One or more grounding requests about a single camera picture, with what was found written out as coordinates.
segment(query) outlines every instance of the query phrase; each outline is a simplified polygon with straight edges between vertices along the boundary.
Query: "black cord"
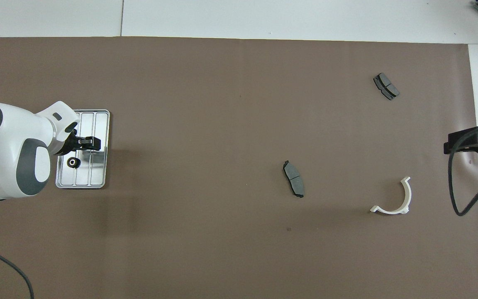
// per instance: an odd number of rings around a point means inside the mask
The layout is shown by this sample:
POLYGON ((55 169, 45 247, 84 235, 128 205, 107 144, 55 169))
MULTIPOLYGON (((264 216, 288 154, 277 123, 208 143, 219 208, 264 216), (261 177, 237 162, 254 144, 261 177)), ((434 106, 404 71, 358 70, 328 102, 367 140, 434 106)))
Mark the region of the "black cord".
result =
POLYGON ((21 277, 23 277, 23 279, 25 280, 25 283, 27 284, 27 287, 29 288, 30 297, 31 299, 34 299, 34 293, 32 292, 32 284, 27 278, 27 275, 25 275, 23 271, 21 271, 16 265, 14 265, 11 261, 7 260, 5 257, 0 256, 0 260, 6 263, 7 265, 9 265, 10 267, 12 267, 12 269, 16 270, 16 272, 19 275, 21 275, 21 277))
POLYGON ((478 201, 478 192, 475 196, 473 196, 472 200, 470 201, 470 203, 468 203, 466 208, 464 208, 462 212, 459 212, 457 208, 457 202, 455 202, 455 195, 453 195, 453 174, 451 173, 451 170, 453 168, 453 155, 457 152, 457 150, 461 147, 461 144, 465 142, 465 140, 476 134, 478 134, 478 129, 471 130, 468 133, 464 134, 453 145, 453 148, 451 149, 451 154, 449 155, 449 162, 447 165, 447 176, 449 180, 449 197, 451 197, 451 204, 453 204, 453 210, 455 210, 455 214, 459 216, 464 216, 465 214, 467 214, 467 212, 470 211, 472 206, 478 201))

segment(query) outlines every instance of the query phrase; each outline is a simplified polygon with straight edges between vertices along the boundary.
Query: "white arc-shaped part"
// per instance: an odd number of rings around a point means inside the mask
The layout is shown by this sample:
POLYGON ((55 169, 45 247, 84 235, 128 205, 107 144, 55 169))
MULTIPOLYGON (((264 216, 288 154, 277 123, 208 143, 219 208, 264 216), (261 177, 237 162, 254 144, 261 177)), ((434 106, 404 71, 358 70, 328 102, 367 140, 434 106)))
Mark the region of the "white arc-shaped part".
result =
POLYGON ((384 214, 406 214, 408 212, 408 205, 410 204, 410 200, 412 199, 412 191, 410 189, 410 185, 408 184, 408 180, 410 180, 410 176, 406 176, 401 180, 403 188, 405 189, 405 200, 403 201, 402 206, 397 208, 396 210, 393 211, 385 211, 380 206, 373 206, 370 210, 372 212, 382 212, 384 214))

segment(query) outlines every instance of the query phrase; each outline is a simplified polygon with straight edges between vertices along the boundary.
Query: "white robotic arm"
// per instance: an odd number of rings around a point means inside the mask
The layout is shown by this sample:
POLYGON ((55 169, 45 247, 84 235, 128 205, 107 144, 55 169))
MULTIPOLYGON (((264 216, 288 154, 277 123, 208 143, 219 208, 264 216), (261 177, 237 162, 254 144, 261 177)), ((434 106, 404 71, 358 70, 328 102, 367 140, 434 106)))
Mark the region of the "white robotic arm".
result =
POLYGON ((51 171, 49 156, 82 149, 77 124, 77 114, 63 102, 37 114, 0 104, 0 200, 40 192, 51 171))

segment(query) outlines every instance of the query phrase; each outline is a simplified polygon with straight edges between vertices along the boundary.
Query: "silver rectangular tray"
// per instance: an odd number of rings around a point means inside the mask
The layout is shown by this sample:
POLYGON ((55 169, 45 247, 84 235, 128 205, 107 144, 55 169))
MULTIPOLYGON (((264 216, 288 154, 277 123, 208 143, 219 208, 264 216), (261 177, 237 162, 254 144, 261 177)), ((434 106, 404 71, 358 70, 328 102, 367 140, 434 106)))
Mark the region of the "silver rectangular tray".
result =
POLYGON ((76 151, 59 156, 56 164, 56 186, 62 189, 98 189, 105 185, 106 158, 108 156, 108 135, 110 112, 108 110, 74 110, 80 122, 76 127, 77 136, 94 136, 101 140, 99 151, 76 151), (67 161, 77 157, 81 164, 70 168, 67 161))

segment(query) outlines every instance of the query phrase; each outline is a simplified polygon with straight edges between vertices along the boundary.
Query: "brown table surface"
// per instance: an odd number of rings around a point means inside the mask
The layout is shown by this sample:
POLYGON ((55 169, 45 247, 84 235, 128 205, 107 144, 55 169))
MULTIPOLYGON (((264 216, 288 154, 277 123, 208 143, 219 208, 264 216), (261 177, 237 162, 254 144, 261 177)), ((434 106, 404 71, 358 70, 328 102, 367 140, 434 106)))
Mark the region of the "brown table surface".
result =
MULTIPOLYGON (((0 254, 38 298, 478 298, 478 204, 454 214, 442 153, 475 125, 466 45, 0 38, 0 102, 57 100, 110 110, 107 184, 57 189, 53 168, 0 203, 0 254), (410 212, 369 212, 404 176, 410 212)), ((462 206, 476 155, 454 175, 462 206)), ((0 298, 26 292, 0 261, 0 298)))

